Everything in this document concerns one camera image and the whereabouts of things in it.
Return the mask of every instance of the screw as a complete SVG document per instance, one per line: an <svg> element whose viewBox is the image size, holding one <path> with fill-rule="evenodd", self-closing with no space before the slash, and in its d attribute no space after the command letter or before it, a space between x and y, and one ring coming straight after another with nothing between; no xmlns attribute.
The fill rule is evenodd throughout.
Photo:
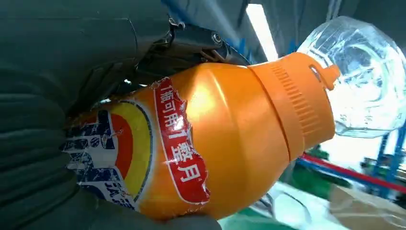
<svg viewBox="0 0 406 230"><path fill-rule="evenodd" d="M215 42L215 43L220 43L221 42L221 37L220 37L220 35L218 35L217 33L213 33L212 34L212 39L213 39L213 41Z"/></svg>

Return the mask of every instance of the red bar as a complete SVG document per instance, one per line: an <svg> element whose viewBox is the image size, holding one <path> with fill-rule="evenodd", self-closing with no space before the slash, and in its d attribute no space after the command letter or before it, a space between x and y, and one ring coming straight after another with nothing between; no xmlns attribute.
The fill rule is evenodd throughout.
<svg viewBox="0 0 406 230"><path fill-rule="evenodd" d="M367 181L367 182L370 182L372 184L376 184L376 185L379 185L379 186L382 186L382 187L385 187L385 188L394 189L396 191L399 191L399 192L402 192L402 193L406 194L406 187L403 187L403 186L400 186L400 185L397 185L397 184L393 184L393 183L390 183L390 182L386 182L386 181L378 179L378 178L374 178L374 177L367 176L367 175L364 175L364 174L359 173L359 172L355 172L355 171L352 171L352 170L349 170L349 169L345 169L345 168L336 166L336 165L331 164L329 162L323 161L323 160L321 160L319 158L312 157L312 156L310 156L310 155L308 155L306 153L303 154L302 158L307 160L307 161L311 161L313 163L316 163L316 164L322 165L324 167L333 169L333 170L335 170L335 171L337 171L339 173L349 175L351 177L355 177L355 178L358 178L360 180Z"/></svg>

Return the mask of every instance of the red label banner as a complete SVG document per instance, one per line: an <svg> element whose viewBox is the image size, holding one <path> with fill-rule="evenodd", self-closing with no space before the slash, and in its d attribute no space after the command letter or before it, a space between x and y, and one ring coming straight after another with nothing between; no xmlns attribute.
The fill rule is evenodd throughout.
<svg viewBox="0 0 406 230"><path fill-rule="evenodd" d="M154 97L166 164L179 197L191 204L208 202L207 170L203 158L192 145L186 101L179 98L170 78L156 84Z"/></svg>

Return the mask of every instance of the orange bottle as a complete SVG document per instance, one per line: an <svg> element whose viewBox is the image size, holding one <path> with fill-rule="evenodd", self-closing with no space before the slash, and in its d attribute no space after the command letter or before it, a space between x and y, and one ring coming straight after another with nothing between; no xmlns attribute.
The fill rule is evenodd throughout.
<svg viewBox="0 0 406 230"><path fill-rule="evenodd" d="M249 67L201 64L81 116L62 149L100 198L155 219L220 219L333 137L325 88L338 76L300 53Z"/></svg>

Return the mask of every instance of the gloved hand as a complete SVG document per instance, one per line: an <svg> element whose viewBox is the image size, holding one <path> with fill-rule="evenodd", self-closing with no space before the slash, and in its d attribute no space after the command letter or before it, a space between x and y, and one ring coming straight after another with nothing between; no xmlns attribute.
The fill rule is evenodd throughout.
<svg viewBox="0 0 406 230"><path fill-rule="evenodd" d="M2 230L220 229L209 217L158 223L99 200L76 185L59 150L73 105L81 112L108 94L167 34L160 1L2 1L0 15Z"/></svg>

